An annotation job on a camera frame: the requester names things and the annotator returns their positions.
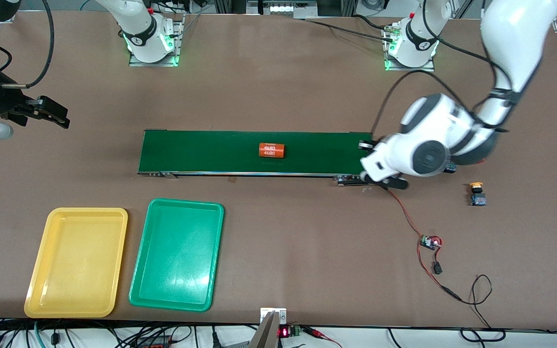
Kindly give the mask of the red clip lead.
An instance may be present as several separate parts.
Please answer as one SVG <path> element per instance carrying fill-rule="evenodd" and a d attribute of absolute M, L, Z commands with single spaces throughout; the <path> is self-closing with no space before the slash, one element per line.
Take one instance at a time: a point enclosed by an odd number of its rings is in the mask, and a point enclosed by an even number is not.
<path fill-rule="evenodd" d="M 338 343 L 338 341 L 335 341 L 332 338 L 329 338 L 327 335 L 321 333 L 321 331 L 313 329 L 312 327 L 309 326 L 300 326 L 301 330 L 308 335 L 311 335 L 312 337 L 316 338 L 316 339 L 320 339 L 323 341 L 328 341 L 328 342 L 332 342 L 333 344 L 336 344 L 339 348 L 343 348 L 343 346 Z"/>

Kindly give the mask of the green plastic tray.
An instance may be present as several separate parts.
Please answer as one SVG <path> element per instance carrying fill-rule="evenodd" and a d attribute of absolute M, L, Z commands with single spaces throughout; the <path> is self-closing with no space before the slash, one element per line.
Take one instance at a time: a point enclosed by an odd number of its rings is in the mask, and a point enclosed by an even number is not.
<path fill-rule="evenodd" d="M 207 311 L 214 295 L 224 216 L 220 203 L 152 200 L 131 280 L 130 304 Z"/>

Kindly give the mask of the orange 4680 cylinder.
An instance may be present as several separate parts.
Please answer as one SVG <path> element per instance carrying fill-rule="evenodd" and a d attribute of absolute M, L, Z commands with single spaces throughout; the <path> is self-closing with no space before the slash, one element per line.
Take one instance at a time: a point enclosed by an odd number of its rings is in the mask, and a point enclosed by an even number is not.
<path fill-rule="evenodd" d="M 283 159 L 285 157 L 285 145 L 277 143 L 259 143 L 258 154 L 263 158 Z"/>

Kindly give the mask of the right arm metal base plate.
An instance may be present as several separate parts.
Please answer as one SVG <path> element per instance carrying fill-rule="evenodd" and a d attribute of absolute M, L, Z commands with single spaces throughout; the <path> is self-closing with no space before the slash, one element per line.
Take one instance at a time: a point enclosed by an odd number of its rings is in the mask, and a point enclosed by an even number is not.
<path fill-rule="evenodd" d="M 158 13 L 152 14 L 152 18 L 155 22 L 150 26 L 152 34 L 141 37 L 122 34 L 130 51 L 130 66 L 178 66 L 183 43 L 183 21 L 174 21 Z"/>

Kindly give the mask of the white power strip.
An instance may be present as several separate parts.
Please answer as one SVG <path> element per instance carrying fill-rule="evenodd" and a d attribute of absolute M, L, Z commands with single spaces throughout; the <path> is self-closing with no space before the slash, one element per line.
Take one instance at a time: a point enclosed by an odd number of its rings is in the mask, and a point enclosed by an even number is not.
<path fill-rule="evenodd" d="M 245 14 L 313 18 L 318 16 L 318 3 L 316 0 L 246 0 Z"/>

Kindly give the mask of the green conveyor belt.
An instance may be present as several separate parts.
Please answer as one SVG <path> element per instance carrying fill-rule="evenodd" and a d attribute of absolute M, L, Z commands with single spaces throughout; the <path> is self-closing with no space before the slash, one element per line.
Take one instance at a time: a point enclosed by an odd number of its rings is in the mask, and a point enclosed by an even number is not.
<path fill-rule="evenodd" d="M 138 174 L 145 176 L 358 176 L 367 132 L 146 130 Z M 285 145 L 283 159 L 263 158 L 259 143 Z"/>

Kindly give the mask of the white mounting plate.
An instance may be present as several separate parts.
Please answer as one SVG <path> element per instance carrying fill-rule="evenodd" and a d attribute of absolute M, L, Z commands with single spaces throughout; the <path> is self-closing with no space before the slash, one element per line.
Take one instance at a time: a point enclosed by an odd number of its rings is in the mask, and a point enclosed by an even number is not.
<path fill-rule="evenodd" d="M 287 309 L 286 308 L 275 308 L 275 307 L 262 307 L 260 309 L 260 319 L 259 322 L 261 323 L 267 314 L 269 313 L 276 313 L 276 317 L 278 318 L 279 325 L 286 325 L 287 324 Z"/>

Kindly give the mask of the yellow plastic tray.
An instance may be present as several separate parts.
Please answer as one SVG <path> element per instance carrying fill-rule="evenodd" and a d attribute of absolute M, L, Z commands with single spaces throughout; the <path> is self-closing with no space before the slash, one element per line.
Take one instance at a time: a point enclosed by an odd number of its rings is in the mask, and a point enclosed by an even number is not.
<path fill-rule="evenodd" d="M 128 213 L 61 207 L 45 223 L 24 303 L 31 319 L 102 319 L 117 299 Z"/>

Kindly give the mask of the yellow push button switch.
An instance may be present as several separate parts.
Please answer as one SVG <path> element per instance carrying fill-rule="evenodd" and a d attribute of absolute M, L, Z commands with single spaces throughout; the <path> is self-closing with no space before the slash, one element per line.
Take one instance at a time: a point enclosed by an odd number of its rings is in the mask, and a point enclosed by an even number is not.
<path fill-rule="evenodd" d="M 470 203 L 472 206 L 486 206 L 487 200 L 483 190 L 483 183 L 480 181 L 472 182 L 470 185 Z"/>

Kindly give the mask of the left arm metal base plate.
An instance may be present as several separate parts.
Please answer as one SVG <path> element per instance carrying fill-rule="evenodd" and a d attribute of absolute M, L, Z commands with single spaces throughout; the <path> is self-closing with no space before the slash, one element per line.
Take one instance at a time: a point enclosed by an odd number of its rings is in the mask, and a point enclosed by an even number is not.
<path fill-rule="evenodd" d="M 437 40 L 433 43 L 424 42 L 425 50 L 419 51 L 414 48 L 411 41 L 403 37 L 401 29 L 403 28 L 398 22 L 381 29 L 382 37 L 390 39 L 383 44 L 385 70 L 433 72 L 434 56 L 439 42 Z"/>

